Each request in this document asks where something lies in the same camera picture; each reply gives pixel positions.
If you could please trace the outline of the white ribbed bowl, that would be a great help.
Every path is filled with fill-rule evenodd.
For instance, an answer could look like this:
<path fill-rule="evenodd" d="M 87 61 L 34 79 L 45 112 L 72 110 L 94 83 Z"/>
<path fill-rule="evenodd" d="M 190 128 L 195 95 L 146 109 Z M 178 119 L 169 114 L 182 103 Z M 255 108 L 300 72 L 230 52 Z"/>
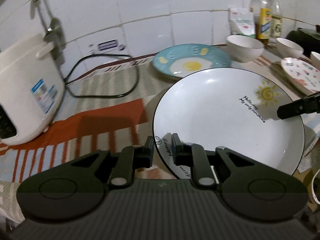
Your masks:
<path fill-rule="evenodd" d="M 239 62 L 252 62 L 259 58 L 265 46 L 262 42 L 247 36 L 229 35 L 226 37 L 227 51 Z"/>
<path fill-rule="evenodd" d="M 276 38 L 276 45 L 282 58 L 292 57 L 298 59 L 304 52 L 300 45 L 285 38 Z"/>
<path fill-rule="evenodd" d="M 312 51 L 310 54 L 311 64 L 320 70 L 320 53 Z"/>

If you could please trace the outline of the white sunshine plate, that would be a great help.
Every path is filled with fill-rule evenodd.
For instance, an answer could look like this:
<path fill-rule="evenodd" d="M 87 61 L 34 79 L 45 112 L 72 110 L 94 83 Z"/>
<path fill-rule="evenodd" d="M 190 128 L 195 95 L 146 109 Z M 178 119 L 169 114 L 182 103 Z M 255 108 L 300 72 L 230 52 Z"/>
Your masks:
<path fill-rule="evenodd" d="M 289 95 L 271 80 L 242 69 L 217 68 L 190 74 L 161 97 L 153 117 L 159 156 L 177 177 L 190 177 L 173 162 L 171 137 L 213 151 L 225 146 L 267 166 L 294 174 L 303 155 L 302 118 L 282 120 Z"/>

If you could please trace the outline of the blue fried egg plate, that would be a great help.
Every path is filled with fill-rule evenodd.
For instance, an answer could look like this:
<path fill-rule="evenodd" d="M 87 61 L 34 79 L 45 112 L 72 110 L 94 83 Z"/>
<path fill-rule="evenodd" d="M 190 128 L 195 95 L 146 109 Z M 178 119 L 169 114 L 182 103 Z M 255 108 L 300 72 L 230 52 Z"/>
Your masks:
<path fill-rule="evenodd" d="M 221 49 L 206 44 L 180 44 L 157 53 L 152 61 L 161 74 L 181 79 L 195 72 L 211 68 L 228 68 L 231 59 Z"/>

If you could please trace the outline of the striped patchwork table cloth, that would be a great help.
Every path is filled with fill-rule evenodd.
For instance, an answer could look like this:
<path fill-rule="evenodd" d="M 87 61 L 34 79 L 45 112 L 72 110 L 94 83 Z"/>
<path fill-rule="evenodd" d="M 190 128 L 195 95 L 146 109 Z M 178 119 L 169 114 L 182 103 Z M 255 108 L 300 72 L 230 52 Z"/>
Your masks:
<path fill-rule="evenodd" d="M 157 103 L 174 81 L 152 65 L 153 55 L 99 66 L 71 83 L 79 94 L 119 93 L 138 87 L 119 99 L 75 99 L 65 95 L 47 132 L 17 146 L 1 145 L 1 227 L 24 217 L 16 201 L 19 184 L 33 174 L 63 164 L 94 150 L 116 151 L 152 135 Z"/>

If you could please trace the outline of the black wok with lid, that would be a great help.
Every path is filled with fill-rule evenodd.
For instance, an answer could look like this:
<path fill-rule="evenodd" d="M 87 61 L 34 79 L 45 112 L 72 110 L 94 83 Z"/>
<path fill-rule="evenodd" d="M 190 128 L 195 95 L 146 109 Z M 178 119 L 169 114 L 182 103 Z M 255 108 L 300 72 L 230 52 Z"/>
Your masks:
<path fill-rule="evenodd" d="M 287 34 L 286 39 L 300 45 L 306 57 L 310 57 L 312 51 L 320 53 L 320 25 L 316 25 L 315 29 L 293 30 Z"/>

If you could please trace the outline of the vinegar bottle yellow cap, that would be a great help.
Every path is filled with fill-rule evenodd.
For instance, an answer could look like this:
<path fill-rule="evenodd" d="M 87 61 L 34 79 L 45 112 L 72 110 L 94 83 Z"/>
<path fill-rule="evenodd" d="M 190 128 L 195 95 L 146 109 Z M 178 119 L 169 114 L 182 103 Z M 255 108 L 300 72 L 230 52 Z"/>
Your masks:
<path fill-rule="evenodd" d="M 272 43 L 276 42 L 277 38 L 281 37 L 283 13 L 281 10 L 280 0 L 271 0 L 271 34 L 270 40 Z"/>

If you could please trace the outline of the white green salt bag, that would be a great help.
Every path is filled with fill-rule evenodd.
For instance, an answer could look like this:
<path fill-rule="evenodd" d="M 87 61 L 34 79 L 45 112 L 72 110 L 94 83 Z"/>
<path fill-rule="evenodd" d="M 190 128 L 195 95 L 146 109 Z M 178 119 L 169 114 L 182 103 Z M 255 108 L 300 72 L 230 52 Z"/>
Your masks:
<path fill-rule="evenodd" d="M 229 21 L 233 35 L 255 38 L 254 14 L 245 8 L 231 8 Z"/>

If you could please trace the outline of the cooking wine bottle yellow label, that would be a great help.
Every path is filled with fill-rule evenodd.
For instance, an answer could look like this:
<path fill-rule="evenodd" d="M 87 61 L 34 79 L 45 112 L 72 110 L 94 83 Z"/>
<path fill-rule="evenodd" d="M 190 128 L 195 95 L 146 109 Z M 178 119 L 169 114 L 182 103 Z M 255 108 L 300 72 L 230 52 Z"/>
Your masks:
<path fill-rule="evenodd" d="M 271 33 L 271 2 L 270 0 L 251 0 L 249 8 L 254 15 L 255 38 L 266 46 Z"/>

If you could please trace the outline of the white rice cooker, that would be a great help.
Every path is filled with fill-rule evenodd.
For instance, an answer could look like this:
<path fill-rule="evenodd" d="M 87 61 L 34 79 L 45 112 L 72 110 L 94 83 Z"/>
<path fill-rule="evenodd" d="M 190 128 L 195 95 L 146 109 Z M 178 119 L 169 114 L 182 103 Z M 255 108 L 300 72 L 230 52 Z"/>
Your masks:
<path fill-rule="evenodd" d="M 2 143 L 29 142 L 53 119 L 65 88 L 53 49 L 53 42 L 36 34 L 1 52 Z"/>

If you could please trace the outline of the hanging metal spatula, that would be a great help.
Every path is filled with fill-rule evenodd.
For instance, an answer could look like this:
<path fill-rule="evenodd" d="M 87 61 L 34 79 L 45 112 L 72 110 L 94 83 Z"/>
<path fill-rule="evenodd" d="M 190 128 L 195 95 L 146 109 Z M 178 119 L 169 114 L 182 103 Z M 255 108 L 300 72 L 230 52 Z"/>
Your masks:
<path fill-rule="evenodd" d="M 48 0 L 33 0 L 33 2 L 44 29 L 44 40 L 47 43 L 52 42 L 54 45 L 54 49 L 51 51 L 53 59 L 58 64 L 63 64 L 65 61 L 63 49 L 66 41 L 61 20 L 54 16 Z"/>

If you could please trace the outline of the wall label sticker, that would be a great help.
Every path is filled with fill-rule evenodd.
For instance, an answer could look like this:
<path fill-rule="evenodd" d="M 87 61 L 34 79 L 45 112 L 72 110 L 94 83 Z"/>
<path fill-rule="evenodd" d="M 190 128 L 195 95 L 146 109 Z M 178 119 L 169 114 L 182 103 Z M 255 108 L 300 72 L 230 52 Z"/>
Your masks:
<path fill-rule="evenodd" d="M 105 54 L 115 50 L 124 51 L 126 46 L 124 44 L 120 44 L 118 40 L 109 40 L 97 44 L 90 44 L 88 48 L 91 54 Z"/>

